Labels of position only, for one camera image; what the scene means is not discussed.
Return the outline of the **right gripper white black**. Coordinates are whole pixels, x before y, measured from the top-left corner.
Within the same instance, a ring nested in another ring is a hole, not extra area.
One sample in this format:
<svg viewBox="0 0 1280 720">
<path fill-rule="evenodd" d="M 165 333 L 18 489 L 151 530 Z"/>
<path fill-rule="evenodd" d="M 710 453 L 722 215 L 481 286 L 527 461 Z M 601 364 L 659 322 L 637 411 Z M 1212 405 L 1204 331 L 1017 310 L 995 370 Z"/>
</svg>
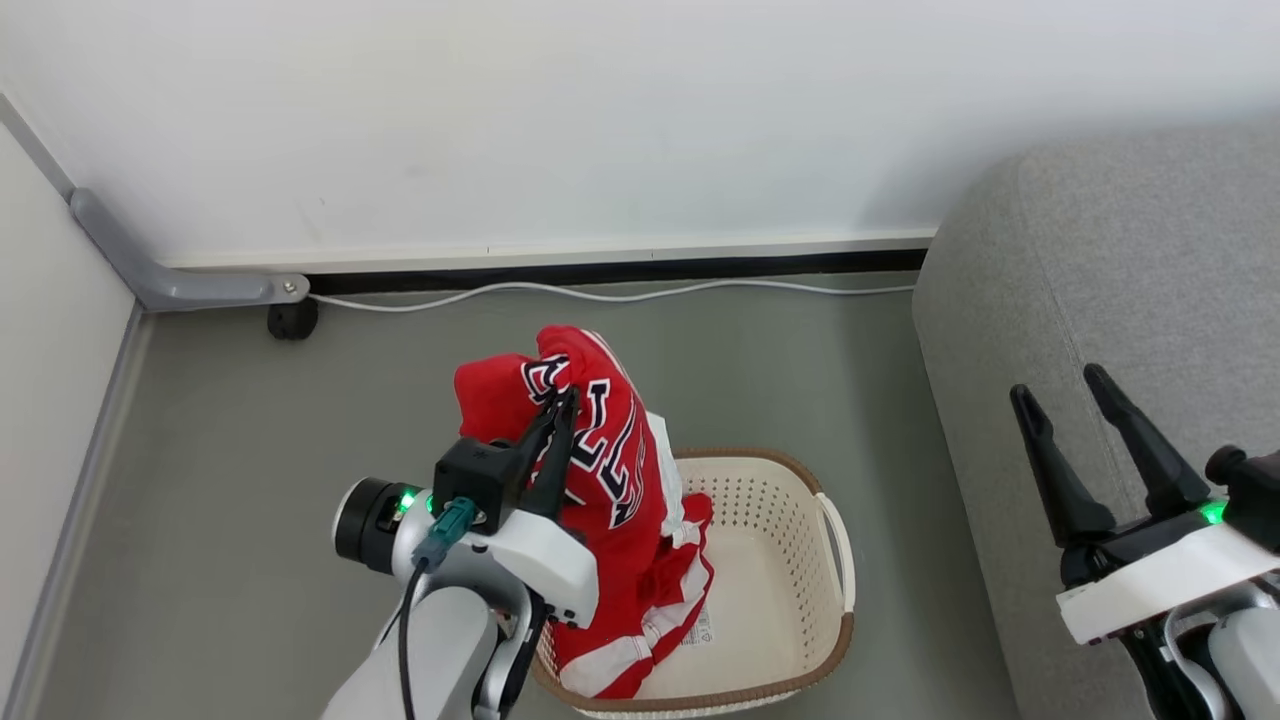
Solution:
<svg viewBox="0 0 1280 720">
<path fill-rule="evenodd" d="M 1221 509 L 1196 510 L 1210 498 L 1210 487 L 1103 366 L 1087 364 L 1084 379 L 1129 452 L 1149 515 L 1187 512 L 1172 524 L 1189 530 L 1101 580 L 1060 593 L 1060 615 L 1075 643 L 1089 644 L 1277 570 L 1277 553 L 1225 523 Z M 1053 423 L 1032 391 L 1015 384 L 1010 402 L 1055 544 L 1069 548 L 1111 536 L 1114 515 L 1094 501 L 1061 452 Z"/>
</svg>

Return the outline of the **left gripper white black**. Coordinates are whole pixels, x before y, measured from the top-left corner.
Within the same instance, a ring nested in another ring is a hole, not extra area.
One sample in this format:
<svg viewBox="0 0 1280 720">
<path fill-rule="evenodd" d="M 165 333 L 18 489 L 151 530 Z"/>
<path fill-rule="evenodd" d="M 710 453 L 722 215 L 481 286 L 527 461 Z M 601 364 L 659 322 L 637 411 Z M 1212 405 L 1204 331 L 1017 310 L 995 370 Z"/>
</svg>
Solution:
<svg viewBox="0 0 1280 720">
<path fill-rule="evenodd" d="M 506 501 L 515 510 L 495 533 L 468 533 L 480 566 L 481 594 L 507 612 L 538 594 L 561 623 L 589 628 L 599 605 L 594 553 L 557 521 L 564 503 L 579 415 L 579 389 L 568 387 L 538 410 L 509 448 Z"/>
</svg>

